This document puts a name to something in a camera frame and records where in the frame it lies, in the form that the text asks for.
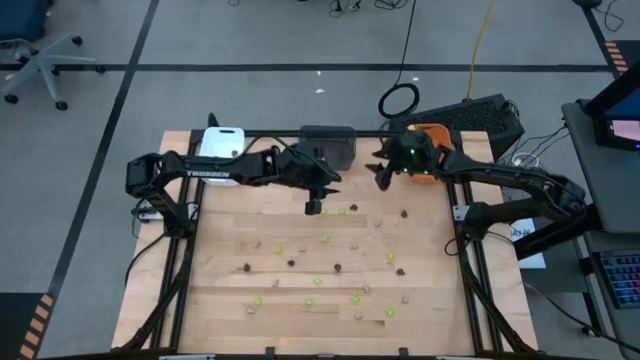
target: black keyboard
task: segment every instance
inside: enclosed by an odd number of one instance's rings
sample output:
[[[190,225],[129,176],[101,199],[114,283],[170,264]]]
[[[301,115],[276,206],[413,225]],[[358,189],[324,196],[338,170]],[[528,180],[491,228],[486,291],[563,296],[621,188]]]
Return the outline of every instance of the black keyboard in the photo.
[[[595,253],[617,309],[640,307],[640,250]]]
[[[449,130],[486,131],[489,135],[498,135],[508,129],[505,116],[505,111],[498,109],[493,101],[486,100],[414,113],[403,120],[409,124],[438,123]]]

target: white paper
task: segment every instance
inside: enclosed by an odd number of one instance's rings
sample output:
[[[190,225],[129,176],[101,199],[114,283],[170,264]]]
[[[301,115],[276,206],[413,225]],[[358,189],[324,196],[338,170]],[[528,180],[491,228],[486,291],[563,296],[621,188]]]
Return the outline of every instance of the white paper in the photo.
[[[513,242],[520,240],[525,235],[531,234],[536,231],[536,227],[533,225],[533,219],[522,219],[511,224],[511,238]],[[544,256],[542,253],[530,256],[526,259],[520,260],[520,269],[546,269],[547,264],[544,262]]]

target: wooden tabletop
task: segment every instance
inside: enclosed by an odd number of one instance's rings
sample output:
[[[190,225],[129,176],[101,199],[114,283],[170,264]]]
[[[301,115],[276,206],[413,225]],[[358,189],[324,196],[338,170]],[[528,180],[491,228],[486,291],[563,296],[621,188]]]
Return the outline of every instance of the wooden tabletop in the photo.
[[[467,154],[491,161],[486,133],[462,135]],[[165,132],[160,152],[185,154],[188,139],[189,132]],[[271,144],[263,139],[252,150]],[[364,164],[378,162],[370,154],[379,147],[378,139],[357,139],[351,170],[332,186],[341,192],[323,201],[326,215],[305,216],[308,195],[296,189],[206,187],[180,352],[263,354],[275,347],[277,354],[393,355],[406,347],[412,355],[473,354],[458,260],[443,250],[453,238],[445,186],[396,176],[388,191],[378,190]],[[177,197],[179,187],[174,181],[167,191]],[[502,201],[496,186],[473,183],[472,190],[476,201]],[[357,210],[350,209],[353,204]],[[510,236],[505,225],[491,230]],[[161,222],[143,225],[136,252],[161,232]],[[155,306],[168,243],[159,243],[133,268],[114,346],[125,343]],[[536,347],[512,246],[488,236],[484,248],[496,305]],[[245,264],[251,271],[243,270]],[[405,275],[397,275],[398,269]],[[490,349],[479,302],[478,309]],[[172,317],[173,307],[166,315],[165,345]]]

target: computer monitor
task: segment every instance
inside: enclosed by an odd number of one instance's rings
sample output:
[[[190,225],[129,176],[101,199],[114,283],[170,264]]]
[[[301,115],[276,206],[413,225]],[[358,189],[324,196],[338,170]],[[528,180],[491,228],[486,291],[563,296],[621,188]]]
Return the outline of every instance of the computer monitor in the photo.
[[[598,145],[640,151],[640,66],[612,82],[584,110],[593,121]]]

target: orange object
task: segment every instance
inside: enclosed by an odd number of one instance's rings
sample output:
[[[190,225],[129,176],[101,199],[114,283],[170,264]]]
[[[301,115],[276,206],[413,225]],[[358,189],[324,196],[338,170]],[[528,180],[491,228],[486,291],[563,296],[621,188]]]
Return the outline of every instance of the orange object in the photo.
[[[409,131],[424,131],[431,138],[431,143],[433,146],[446,146],[450,149],[453,149],[453,144],[451,143],[451,136],[449,136],[449,129],[447,129],[444,125],[440,124],[415,124],[409,125]],[[411,177],[411,180],[417,184],[436,184],[439,181],[436,180],[432,175],[418,175],[415,174]]]

